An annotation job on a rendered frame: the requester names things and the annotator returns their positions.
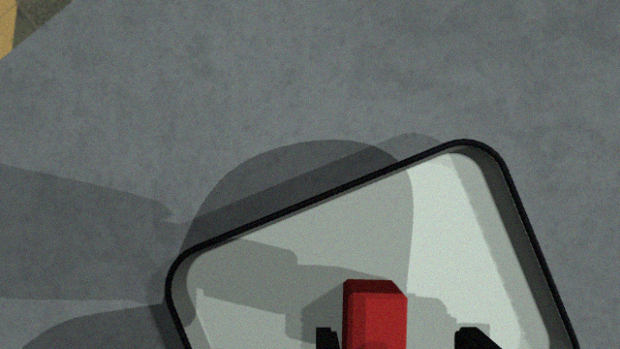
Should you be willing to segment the red block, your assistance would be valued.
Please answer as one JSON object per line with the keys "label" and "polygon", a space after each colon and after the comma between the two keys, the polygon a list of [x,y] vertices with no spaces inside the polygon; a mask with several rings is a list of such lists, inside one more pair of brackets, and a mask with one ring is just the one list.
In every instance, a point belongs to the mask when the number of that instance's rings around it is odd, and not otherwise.
{"label": "red block", "polygon": [[343,283],[342,349],[406,349],[407,298],[392,280]]}

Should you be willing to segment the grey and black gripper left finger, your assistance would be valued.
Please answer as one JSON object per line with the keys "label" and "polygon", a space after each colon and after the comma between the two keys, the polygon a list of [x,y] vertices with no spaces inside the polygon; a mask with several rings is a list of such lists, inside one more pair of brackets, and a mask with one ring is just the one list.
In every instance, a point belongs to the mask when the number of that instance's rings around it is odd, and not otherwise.
{"label": "grey and black gripper left finger", "polygon": [[340,349],[337,332],[331,328],[316,328],[316,349]]}

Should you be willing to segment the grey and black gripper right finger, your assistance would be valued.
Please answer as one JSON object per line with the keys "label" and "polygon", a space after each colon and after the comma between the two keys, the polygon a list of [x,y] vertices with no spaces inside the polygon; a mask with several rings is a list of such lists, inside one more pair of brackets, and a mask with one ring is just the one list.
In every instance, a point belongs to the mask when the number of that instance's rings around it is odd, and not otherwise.
{"label": "grey and black gripper right finger", "polygon": [[461,327],[454,334],[454,349],[502,349],[477,327]]}

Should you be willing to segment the white tray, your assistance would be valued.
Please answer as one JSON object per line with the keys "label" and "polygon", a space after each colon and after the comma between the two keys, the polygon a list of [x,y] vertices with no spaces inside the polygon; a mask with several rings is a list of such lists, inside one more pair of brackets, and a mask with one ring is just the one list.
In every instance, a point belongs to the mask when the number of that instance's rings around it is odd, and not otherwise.
{"label": "white tray", "polygon": [[502,349],[580,349],[503,158],[453,140],[196,244],[165,283],[185,349],[342,349],[343,283],[392,280],[407,349],[477,327]]}

